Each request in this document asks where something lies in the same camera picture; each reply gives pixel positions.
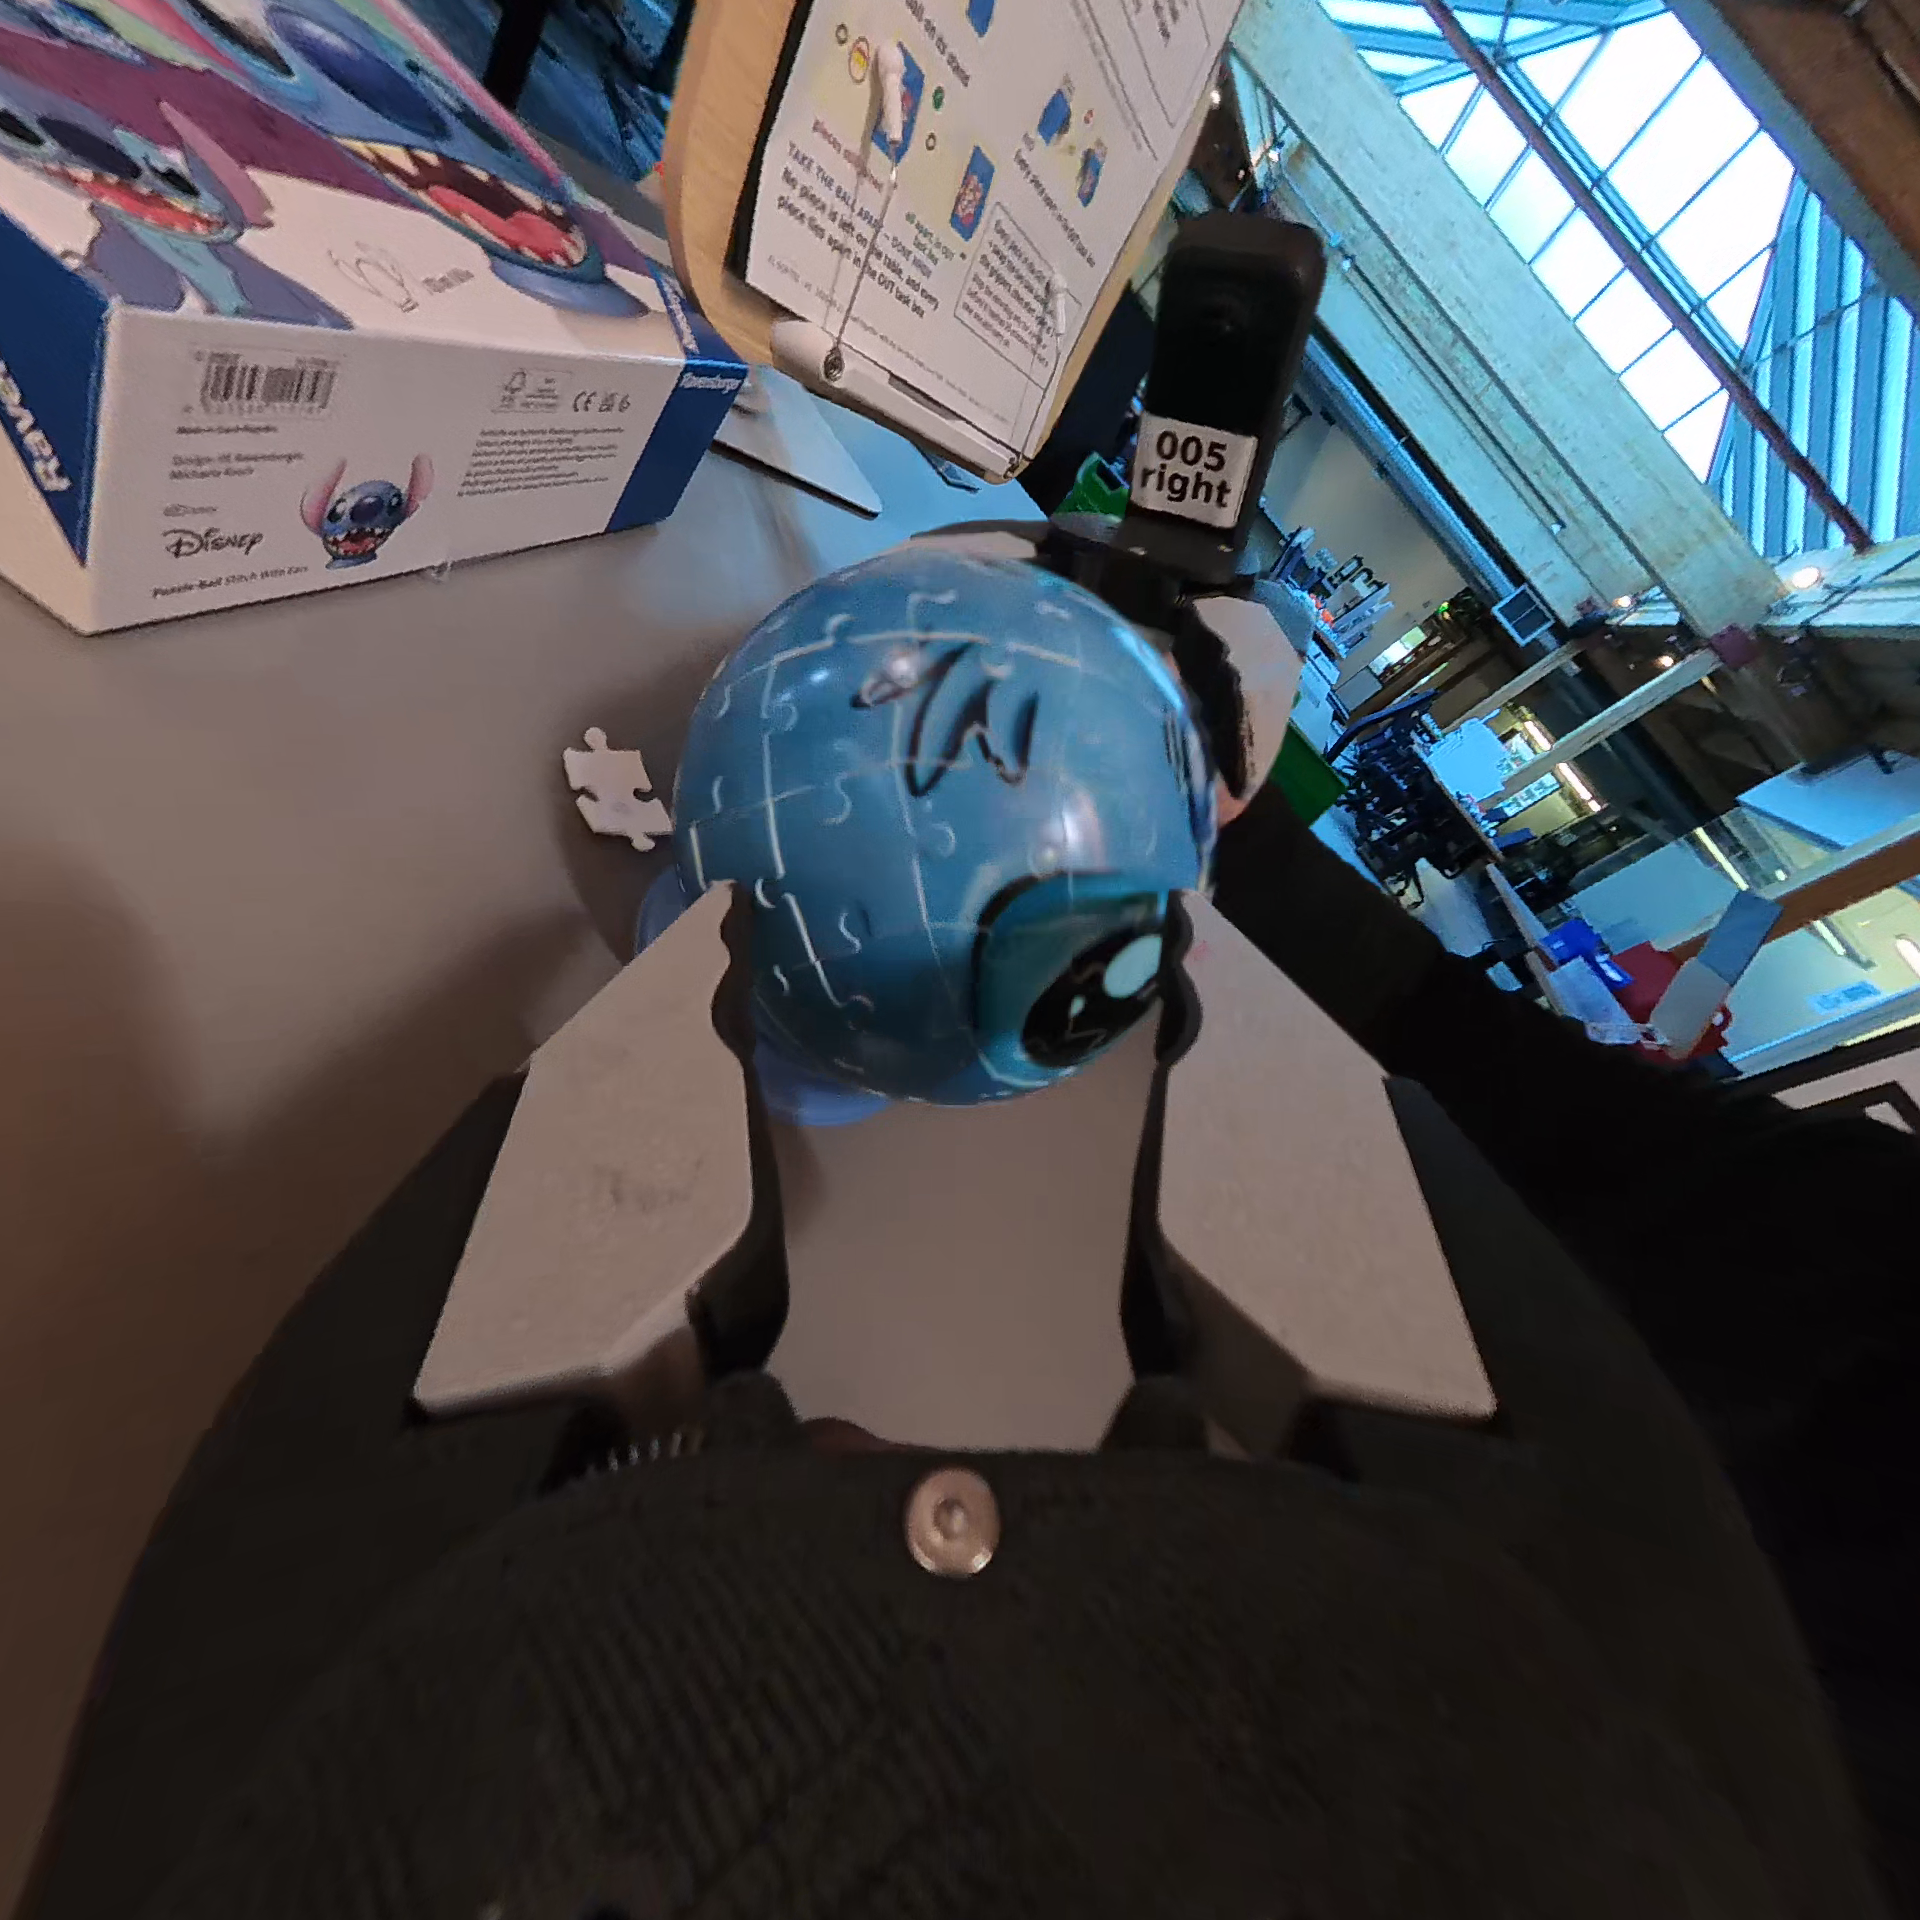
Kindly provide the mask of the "white puzzle piece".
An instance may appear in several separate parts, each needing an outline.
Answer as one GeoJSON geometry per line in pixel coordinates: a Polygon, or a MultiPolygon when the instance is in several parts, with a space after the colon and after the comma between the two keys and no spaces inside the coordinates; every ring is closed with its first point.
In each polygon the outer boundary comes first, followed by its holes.
{"type": "Polygon", "coordinates": [[[589,726],[580,745],[564,748],[562,772],[593,834],[618,840],[637,853],[649,853],[672,837],[672,813],[656,793],[644,756],[610,745],[601,726],[589,726]]]}

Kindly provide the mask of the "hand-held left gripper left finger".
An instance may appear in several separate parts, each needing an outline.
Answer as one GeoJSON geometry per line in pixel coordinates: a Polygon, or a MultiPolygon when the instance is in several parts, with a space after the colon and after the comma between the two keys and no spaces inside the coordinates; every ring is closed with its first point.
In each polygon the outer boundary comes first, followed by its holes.
{"type": "Polygon", "coordinates": [[[716,885],[531,1059],[417,1376],[430,1417],[667,1417],[787,1312],[753,908],[716,885]]]}

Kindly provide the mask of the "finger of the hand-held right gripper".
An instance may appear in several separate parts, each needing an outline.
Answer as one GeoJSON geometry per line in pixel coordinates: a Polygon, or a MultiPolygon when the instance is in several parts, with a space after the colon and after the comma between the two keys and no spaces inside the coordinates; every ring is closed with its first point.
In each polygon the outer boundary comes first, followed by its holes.
{"type": "Polygon", "coordinates": [[[1182,601],[1171,657],[1213,765],[1218,802],[1253,802],[1280,763],[1302,659],[1273,611],[1210,593],[1182,601]]]}

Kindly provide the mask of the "blue ball stand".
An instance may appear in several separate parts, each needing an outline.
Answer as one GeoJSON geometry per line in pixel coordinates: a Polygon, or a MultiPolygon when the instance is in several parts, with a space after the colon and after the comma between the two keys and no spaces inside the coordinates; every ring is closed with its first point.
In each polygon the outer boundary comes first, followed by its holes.
{"type": "MultiPolygon", "coordinates": [[[[632,957],[648,952],[686,912],[690,894],[675,867],[662,867],[648,885],[632,939],[632,957]]],[[[842,1130],[886,1114],[893,1101],[864,1089],[850,1089],[808,1065],[776,1032],[760,1004],[754,1020],[754,1069],[763,1104],[773,1118],[812,1130],[842,1130]]]]}

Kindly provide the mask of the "green plastic bin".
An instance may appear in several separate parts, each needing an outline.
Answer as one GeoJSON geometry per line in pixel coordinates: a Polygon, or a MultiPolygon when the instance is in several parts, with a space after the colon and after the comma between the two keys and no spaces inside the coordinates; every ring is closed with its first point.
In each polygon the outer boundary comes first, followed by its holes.
{"type": "MultiPolygon", "coordinates": [[[[1229,564],[1229,571],[1216,581],[1218,555],[1210,545],[1200,545],[1198,561],[1186,554],[1185,538],[1192,526],[1130,518],[1126,501],[1118,468],[1090,453],[1062,501],[1049,513],[1053,531],[1044,539],[1044,561],[1107,598],[1148,638],[1165,648],[1168,657],[1176,618],[1189,597],[1226,593],[1260,598],[1280,619],[1280,593],[1267,578],[1229,564]]],[[[1306,659],[1296,706],[1302,690],[1306,659]]],[[[1267,785],[1282,793],[1292,813],[1306,826],[1316,822],[1341,797],[1341,777],[1301,731],[1296,713],[1292,713],[1280,763],[1267,785]]]]}

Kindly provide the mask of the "printed puzzle box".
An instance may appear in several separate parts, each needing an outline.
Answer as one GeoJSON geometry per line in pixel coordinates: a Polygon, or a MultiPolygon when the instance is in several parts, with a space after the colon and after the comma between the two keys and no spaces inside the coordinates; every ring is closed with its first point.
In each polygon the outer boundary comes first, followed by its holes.
{"type": "Polygon", "coordinates": [[[5,5],[2,566],[73,633],[662,521],[745,378],[405,5],[5,5]]]}

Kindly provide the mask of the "blue puzzle ball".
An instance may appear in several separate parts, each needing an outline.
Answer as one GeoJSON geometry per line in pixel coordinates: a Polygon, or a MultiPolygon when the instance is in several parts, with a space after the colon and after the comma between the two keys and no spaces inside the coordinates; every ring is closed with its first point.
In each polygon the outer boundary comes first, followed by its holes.
{"type": "Polygon", "coordinates": [[[1168,657],[1030,563],[901,545],[793,593],[680,756],[690,901],[753,908],[753,1002],[833,1078],[978,1106],[1158,1010],[1210,881],[1210,748],[1168,657]]]}

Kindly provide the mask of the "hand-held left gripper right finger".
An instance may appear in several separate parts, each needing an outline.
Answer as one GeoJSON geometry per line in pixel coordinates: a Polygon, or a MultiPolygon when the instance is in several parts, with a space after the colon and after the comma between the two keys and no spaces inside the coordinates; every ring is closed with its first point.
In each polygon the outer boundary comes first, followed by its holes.
{"type": "Polygon", "coordinates": [[[1385,1075],[1203,896],[1168,904],[1130,1220],[1140,1353],[1232,1452],[1324,1408],[1497,1413],[1385,1075]]]}

